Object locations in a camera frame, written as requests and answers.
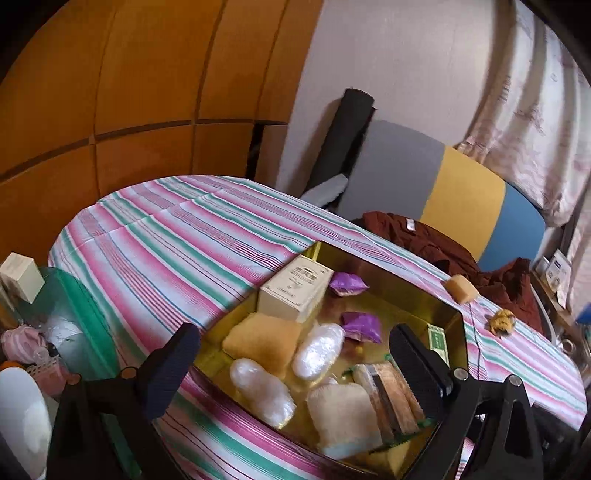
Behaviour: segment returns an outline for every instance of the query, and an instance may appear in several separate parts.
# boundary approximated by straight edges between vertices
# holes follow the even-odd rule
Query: white plastic bag
[[[345,331],[336,323],[316,325],[295,354],[291,367],[302,380],[316,380],[335,362]]]
[[[252,412],[275,428],[289,422],[296,410],[285,384],[249,358],[239,358],[230,367],[230,379],[248,400]]]

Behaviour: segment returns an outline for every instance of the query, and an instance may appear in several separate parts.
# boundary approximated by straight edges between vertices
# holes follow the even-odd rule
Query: gold tray
[[[335,272],[355,273],[369,286],[364,293],[335,299],[326,294],[323,301],[303,324],[299,342],[301,342],[315,321],[319,323],[338,323],[342,312],[355,311],[372,313],[382,323],[382,343],[364,343],[363,351],[353,348],[353,343],[345,341],[343,352],[329,370],[335,374],[340,383],[350,381],[343,372],[354,364],[376,363],[384,360],[388,353],[388,336],[392,327],[406,323],[423,342],[427,341],[427,325],[442,327],[446,333],[450,367],[467,369],[466,338],[463,328],[462,314],[452,306],[433,297],[424,290],[406,280],[387,272],[365,260],[324,242],[318,242],[303,255],[331,268]],[[248,405],[236,391],[229,376],[229,367],[233,359],[222,351],[222,341],[231,328],[241,322],[248,314],[256,310],[258,291],[250,294],[241,304],[223,316],[201,341],[201,350],[195,360],[195,366],[210,378],[218,388],[234,399],[248,411]],[[313,384],[298,379],[293,373],[284,379],[297,405],[295,415],[279,432],[287,439],[303,445],[317,455],[315,445],[318,434],[312,425],[306,406],[306,395]],[[389,474],[400,477],[411,465],[414,458],[423,448],[431,431],[422,432],[403,445],[390,448],[387,452],[359,455],[346,459],[343,463],[356,469]]]

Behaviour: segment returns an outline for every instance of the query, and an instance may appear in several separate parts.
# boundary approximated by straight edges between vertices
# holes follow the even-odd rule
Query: striped tablecloth
[[[183,322],[207,329],[273,272],[322,240],[454,305],[464,315],[470,373],[525,383],[530,401],[578,429],[586,400],[575,365],[518,322],[508,338],[485,329],[498,310],[480,297],[453,302],[447,275],[331,213],[249,180],[185,176],[148,181],[82,210],[62,230],[50,265],[82,281],[108,321],[122,365],[139,365]],[[329,478],[312,461],[187,376],[158,425],[195,478]],[[460,471],[472,448],[465,442]]]

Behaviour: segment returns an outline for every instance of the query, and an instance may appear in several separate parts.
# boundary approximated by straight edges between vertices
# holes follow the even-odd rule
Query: purple pouch
[[[359,295],[369,288],[357,275],[343,272],[336,272],[329,286],[339,297]]]
[[[347,338],[360,342],[382,343],[382,324],[375,315],[363,312],[344,312],[341,316]]]

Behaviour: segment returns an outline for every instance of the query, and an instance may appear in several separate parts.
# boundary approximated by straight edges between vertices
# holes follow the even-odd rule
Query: floral curtain
[[[514,4],[504,59],[458,150],[535,204],[548,226],[569,221],[591,171],[591,89],[555,33]]]
[[[591,184],[585,193],[566,258],[571,264],[567,307],[577,317],[591,302]]]

